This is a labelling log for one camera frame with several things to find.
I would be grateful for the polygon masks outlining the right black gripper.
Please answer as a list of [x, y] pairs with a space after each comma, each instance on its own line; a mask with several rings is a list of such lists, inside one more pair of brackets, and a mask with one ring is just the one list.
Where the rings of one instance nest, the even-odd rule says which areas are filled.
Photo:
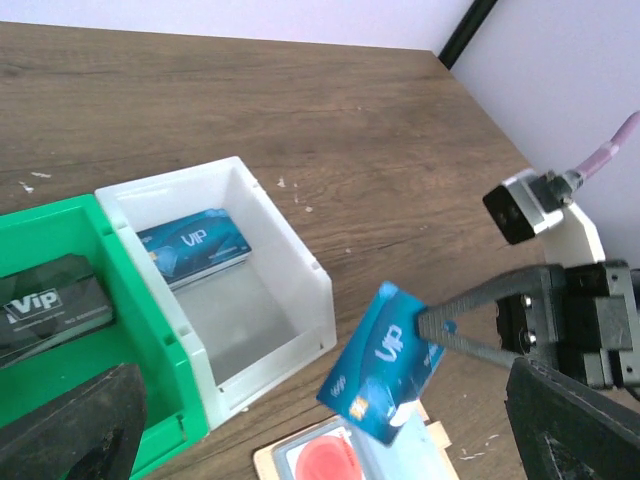
[[[448, 321], [491, 302], [504, 350]], [[639, 388], [639, 270], [623, 260], [504, 272], [427, 307], [417, 326], [423, 340], [506, 369], [528, 354], [595, 390]]]

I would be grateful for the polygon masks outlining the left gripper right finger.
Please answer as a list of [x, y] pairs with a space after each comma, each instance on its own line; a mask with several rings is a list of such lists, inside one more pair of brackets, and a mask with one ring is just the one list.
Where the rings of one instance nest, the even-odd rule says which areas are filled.
[[529, 479], [637, 479], [639, 414], [523, 357], [505, 406]]

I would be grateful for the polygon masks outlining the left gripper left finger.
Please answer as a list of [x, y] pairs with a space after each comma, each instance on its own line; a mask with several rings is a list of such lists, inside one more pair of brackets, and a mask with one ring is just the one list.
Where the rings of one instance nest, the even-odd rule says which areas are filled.
[[1, 428], [3, 479], [128, 479], [147, 419], [139, 367], [120, 364]]

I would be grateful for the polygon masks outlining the beige card holder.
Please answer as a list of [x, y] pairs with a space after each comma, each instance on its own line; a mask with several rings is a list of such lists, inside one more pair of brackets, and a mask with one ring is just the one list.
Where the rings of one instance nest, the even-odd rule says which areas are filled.
[[333, 416], [258, 449], [253, 463], [260, 479], [456, 479], [450, 445], [415, 402], [390, 446]]

